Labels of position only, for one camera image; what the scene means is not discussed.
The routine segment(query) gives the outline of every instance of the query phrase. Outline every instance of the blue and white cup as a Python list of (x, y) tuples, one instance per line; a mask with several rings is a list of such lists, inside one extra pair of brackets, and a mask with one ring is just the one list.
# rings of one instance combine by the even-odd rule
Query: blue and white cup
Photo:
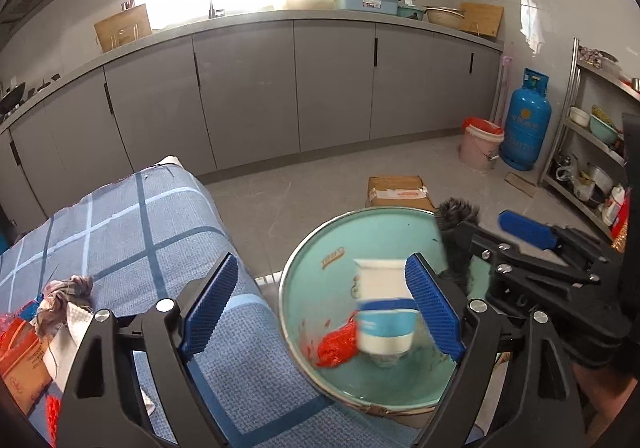
[(404, 281), (404, 260), (355, 260), (356, 343), (374, 356), (401, 356), (412, 345), (418, 308)]

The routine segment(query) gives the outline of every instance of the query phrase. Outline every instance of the fluffy black object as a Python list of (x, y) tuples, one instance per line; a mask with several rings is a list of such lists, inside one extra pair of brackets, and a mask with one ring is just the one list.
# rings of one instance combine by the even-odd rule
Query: fluffy black object
[(444, 279), (449, 279), (468, 295), (469, 266), (473, 255), (460, 248), (454, 238), (454, 229), (462, 221), (473, 224), (479, 223), (479, 208), (463, 199), (453, 197), (441, 203), (435, 212), (436, 223), (442, 235), (442, 246), (449, 268), (440, 273)]

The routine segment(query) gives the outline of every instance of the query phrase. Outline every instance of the red bucket lid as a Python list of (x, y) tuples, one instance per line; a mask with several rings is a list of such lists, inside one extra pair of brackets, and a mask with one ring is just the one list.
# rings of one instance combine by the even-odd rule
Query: red bucket lid
[(478, 118), (475, 116), (469, 116), (462, 123), (462, 130), (465, 131), (466, 128), (469, 126), (475, 127), (476, 129), (480, 129), (481, 131), (484, 131), (485, 133), (489, 133), (489, 134), (501, 135), (503, 133), (503, 130), (500, 127), (500, 125), (496, 125), (492, 121), (483, 120), (482, 118)]

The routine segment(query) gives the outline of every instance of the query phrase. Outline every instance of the metal shelving unit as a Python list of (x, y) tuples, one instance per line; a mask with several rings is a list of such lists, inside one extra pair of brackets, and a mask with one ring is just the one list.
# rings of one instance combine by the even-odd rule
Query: metal shelving unit
[(587, 129), (583, 129), (582, 127), (580, 127), (580, 125), (573, 123), (568, 118), (564, 120), (564, 125), (567, 128), (571, 129), (574, 133), (579, 134), (580, 136), (582, 136), (582, 138), (586, 139), (587, 141), (595, 145), (598, 149), (600, 149), (602, 152), (607, 154), (611, 159), (613, 159), (613, 161), (615, 161), (617, 164), (621, 165), (622, 167), (625, 166), (625, 160), (619, 154), (616, 154), (614, 151), (609, 149), (602, 141), (597, 139)]
[(564, 96), (564, 104), (562, 105), (562, 115), (560, 119), (560, 125), (558, 125), (558, 131), (553, 141), (553, 145), (551, 147), (551, 151), (549, 153), (548, 158), (546, 159), (545, 168), (542, 171), (542, 175), (540, 177), (540, 183), (546, 184), (552, 187), (558, 194), (563, 196), (566, 200), (568, 200), (571, 204), (573, 204), (580, 212), (582, 212), (589, 220), (596, 225), (596, 227), (605, 234), (609, 239), (611, 239), (611, 231), (609, 227), (602, 222), (600, 218), (600, 213), (597, 210), (592, 210), (587, 205), (579, 201), (574, 195), (564, 188), (558, 181), (551, 178), (549, 175), (549, 169), (551, 167), (551, 161), (558, 154), (562, 146), (564, 145), (564, 141), (567, 136), (567, 131), (571, 131), (580, 138), (585, 139), (594, 145), (597, 149), (602, 151), (605, 155), (609, 156), (616, 164), (620, 165), (620, 167), (625, 167), (625, 160), (620, 157), (619, 154), (611, 151), (609, 147), (606, 146), (602, 141), (597, 139), (594, 135), (592, 135), (588, 130), (583, 129), (579, 125), (576, 125), (569, 119), (569, 110), (571, 107), (575, 105), (575, 101), (578, 97), (578, 88), (580, 87), (580, 80), (582, 74), (593, 74), (596, 75), (606, 82), (609, 82), (611, 85), (616, 86), (626, 95), (633, 99), (633, 101), (640, 103), (640, 94), (633, 89), (631, 89), (628, 85), (620, 81), (618, 78), (613, 75), (604, 72), (602, 69), (592, 66), (591, 64), (578, 60), (578, 47), (580, 46), (580, 41), (577, 38), (574, 38), (574, 52), (572, 55), (572, 66), (571, 72), (569, 75), (569, 82), (566, 89), (566, 94)]
[(618, 78), (616, 78), (612, 74), (604, 72), (602, 69), (594, 67), (591, 64), (589, 64), (589, 62), (585, 62), (584, 60), (578, 60), (576, 64), (577, 64), (578, 67), (581, 67), (582, 69), (584, 69), (586, 71), (589, 71), (589, 72), (599, 76), (600, 78), (604, 78), (604, 80), (606, 80), (607, 82), (609, 82), (609, 83), (615, 85), (617, 88), (623, 90), (625, 93), (627, 93), (629, 96), (631, 96), (631, 98), (636, 100), (636, 102), (640, 102), (640, 93), (638, 93), (638, 92), (634, 91), (633, 89), (631, 89), (627, 84), (622, 82), (622, 80), (619, 80)]
[(566, 200), (568, 200), (571, 204), (573, 204), (578, 210), (580, 210), (583, 214), (585, 214), (589, 218), (589, 220), (593, 224), (595, 224), (602, 233), (604, 233), (607, 236), (609, 240), (613, 240), (613, 238), (611, 237), (611, 230), (609, 230), (609, 227), (606, 224), (604, 224), (604, 222), (602, 222), (602, 219), (600, 218), (599, 213), (589, 208), (582, 201), (576, 199), (574, 197), (574, 194), (569, 192), (564, 186), (558, 183), (558, 181), (551, 178), (549, 174), (544, 174), (542, 176), (542, 181), (544, 181), (544, 183), (551, 186), (554, 190), (556, 190), (556, 192), (562, 195)]

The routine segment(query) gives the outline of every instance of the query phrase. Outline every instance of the pink bucket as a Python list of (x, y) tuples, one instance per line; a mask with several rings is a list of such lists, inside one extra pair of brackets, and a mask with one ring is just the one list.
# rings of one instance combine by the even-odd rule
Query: pink bucket
[[(484, 120), (484, 124), (494, 130), (500, 129), (498, 125), (487, 120)], [(501, 129), (499, 134), (494, 134), (468, 125), (460, 146), (460, 161), (474, 170), (486, 172), (494, 168), (495, 160), (498, 159), (498, 149), (503, 141), (504, 131)]]

